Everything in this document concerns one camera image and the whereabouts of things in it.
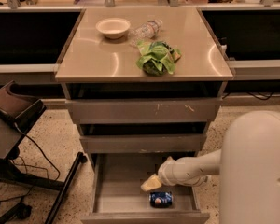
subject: countertop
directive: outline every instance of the countertop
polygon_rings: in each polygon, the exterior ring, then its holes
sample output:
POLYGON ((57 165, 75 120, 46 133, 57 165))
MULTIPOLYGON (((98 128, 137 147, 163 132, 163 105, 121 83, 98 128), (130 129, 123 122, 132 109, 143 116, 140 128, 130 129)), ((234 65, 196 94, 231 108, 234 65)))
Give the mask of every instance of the countertop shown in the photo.
POLYGON ((196 7, 88 7, 59 65, 58 82, 231 80, 233 74, 208 32, 196 7), (146 75, 135 64, 140 57, 127 36, 103 37, 95 24, 105 18, 124 18, 136 28, 161 19, 156 40, 178 48, 182 57, 173 75, 146 75))

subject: plastic bottle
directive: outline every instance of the plastic bottle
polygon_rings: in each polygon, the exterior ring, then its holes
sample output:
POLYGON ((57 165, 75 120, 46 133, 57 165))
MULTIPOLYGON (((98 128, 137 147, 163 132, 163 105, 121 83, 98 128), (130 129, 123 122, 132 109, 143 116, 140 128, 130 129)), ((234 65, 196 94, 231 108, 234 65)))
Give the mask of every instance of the plastic bottle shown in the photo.
POLYGON ((147 23, 141 25, 140 27, 131 30, 129 32, 130 44, 136 47, 139 40, 145 40, 147 38, 153 38, 158 34, 162 26, 162 20, 148 21, 147 23))

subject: can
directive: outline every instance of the can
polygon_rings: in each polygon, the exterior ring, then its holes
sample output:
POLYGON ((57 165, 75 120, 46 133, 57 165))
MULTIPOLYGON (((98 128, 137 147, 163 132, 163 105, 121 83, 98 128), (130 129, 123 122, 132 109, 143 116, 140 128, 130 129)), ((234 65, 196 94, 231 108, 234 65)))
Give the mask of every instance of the can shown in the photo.
POLYGON ((172 192, 150 192, 149 202, 153 207, 169 207, 172 205, 172 192))

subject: speckled floor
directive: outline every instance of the speckled floor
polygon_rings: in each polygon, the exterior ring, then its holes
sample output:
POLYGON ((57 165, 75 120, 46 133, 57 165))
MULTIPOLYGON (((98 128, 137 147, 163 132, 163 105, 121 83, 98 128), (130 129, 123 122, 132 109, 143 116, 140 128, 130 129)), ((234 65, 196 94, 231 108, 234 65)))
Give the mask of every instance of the speckled floor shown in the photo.
MULTIPOLYGON (((231 102, 231 105, 222 106, 220 108, 216 120, 209 127, 207 140, 201 154, 219 149, 222 144, 224 133, 229 125, 242 114, 252 110, 280 111, 280 104, 275 105, 272 102, 257 102, 256 104, 249 104, 252 105, 236 106, 231 102)), ((29 134, 43 148, 48 158, 60 169, 61 176, 59 180, 64 180, 76 154, 79 151, 82 151, 81 144, 78 140, 77 127, 70 120, 67 110, 46 110, 29 134)), ((46 162, 31 141, 24 139, 20 148, 21 157, 26 164, 47 168, 49 170, 50 178, 55 178, 57 176, 57 173, 46 162)), ((15 162, 21 164, 22 159, 16 159, 15 162)), ((31 167, 28 167, 28 173, 46 176, 45 170, 37 170, 31 167)), ((93 171, 90 163, 87 162, 80 165, 74 182, 66 195, 66 199, 61 206, 54 223, 81 223, 79 220, 80 217, 89 213, 92 180, 93 171)), ((28 190, 29 187, 24 188, 0 183, 0 200, 23 195, 27 193, 28 190)), ((202 212, 210 213, 211 217, 206 223, 218 224, 218 176, 213 176, 211 182, 203 187, 195 188, 195 191, 202 212)), ((15 218, 10 223, 44 223, 56 196, 56 191, 33 188, 29 195, 24 199, 26 204, 33 207, 31 216, 24 221, 15 218)), ((2 203, 0 207, 0 215, 17 203, 17 201, 18 200, 2 203)))

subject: bowl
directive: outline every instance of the bowl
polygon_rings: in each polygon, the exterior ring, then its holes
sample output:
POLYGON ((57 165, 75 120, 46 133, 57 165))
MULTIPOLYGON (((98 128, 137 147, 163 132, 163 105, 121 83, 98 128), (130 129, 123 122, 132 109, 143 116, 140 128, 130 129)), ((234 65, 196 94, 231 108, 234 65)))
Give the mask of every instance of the bowl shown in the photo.
POLYGON ((109 39, 119 39, 130 29, 130 22, 125 19, 103 19, 96 23, 96 29, 109 39))

